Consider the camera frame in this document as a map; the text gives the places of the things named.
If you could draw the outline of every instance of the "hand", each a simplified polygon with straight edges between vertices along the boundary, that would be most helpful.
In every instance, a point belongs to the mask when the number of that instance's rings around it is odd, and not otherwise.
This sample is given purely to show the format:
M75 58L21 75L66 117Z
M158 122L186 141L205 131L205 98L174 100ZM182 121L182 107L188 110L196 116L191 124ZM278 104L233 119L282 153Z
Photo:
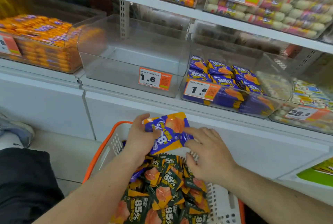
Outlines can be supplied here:
M154 145L154 141L159 138L161 131L155 129L154 132L145 132L142 121L149 118L150 114L146 113L135 118L133 125L128 133L127 141L122 153L128 155L128 158L139 167L145 156L149 153Z
M206 182L212 182L226 187L232 183L232 175L238 165L220 135L214 129L185 128L184 132L194 136L185 146L198 154L198 163L190 153L186 153L186 163L193 175Z

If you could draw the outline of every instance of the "sneaker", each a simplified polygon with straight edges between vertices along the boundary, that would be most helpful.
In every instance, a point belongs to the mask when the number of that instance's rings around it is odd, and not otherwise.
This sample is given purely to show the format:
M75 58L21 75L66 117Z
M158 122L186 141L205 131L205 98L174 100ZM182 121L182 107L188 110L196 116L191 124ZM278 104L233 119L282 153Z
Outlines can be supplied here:
M5 132L17 135L23 148L28 148L31 140L35 137L35 132L31 126L18 121L11 121L7 116L0 113L0 136Z

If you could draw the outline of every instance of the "white shopping basket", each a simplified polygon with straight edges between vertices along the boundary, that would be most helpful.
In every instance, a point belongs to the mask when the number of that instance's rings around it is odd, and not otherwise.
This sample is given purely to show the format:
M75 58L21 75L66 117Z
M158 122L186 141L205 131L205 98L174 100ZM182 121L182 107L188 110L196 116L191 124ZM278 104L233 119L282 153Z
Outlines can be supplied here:
M127 139L132 124L130 121L120 121L114 125L91 161L83 183L121 152L122 141ZM180 148L167 153L179 155L185 160L188 150ZM211 210L209 224L245 224L244 204L225 188L207 184L207 201Z

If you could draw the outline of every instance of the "black pants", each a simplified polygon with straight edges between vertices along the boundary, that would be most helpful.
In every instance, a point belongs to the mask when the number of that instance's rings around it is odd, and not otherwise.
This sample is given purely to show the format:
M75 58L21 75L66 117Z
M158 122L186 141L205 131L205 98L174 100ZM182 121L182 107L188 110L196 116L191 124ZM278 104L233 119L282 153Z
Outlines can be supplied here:
M44 151L0 151L0 223L28 224L64 198Z

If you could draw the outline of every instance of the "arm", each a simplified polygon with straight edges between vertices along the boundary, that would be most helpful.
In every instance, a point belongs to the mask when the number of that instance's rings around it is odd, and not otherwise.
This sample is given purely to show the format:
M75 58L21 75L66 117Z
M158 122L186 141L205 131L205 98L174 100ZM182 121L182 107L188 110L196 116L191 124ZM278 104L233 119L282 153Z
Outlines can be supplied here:
M184 131L199 141L186 143L199 155L196 163L191 154L186 154L187 165L194 176L225 187L269 224L333 222L332 206L237 165L214 129L186 128Z
M127 184L145 155L152 149L160 131L144 131L138 116L130 129L126 146L102 171L89 179L67 198L33 224L106 224L117 209Z

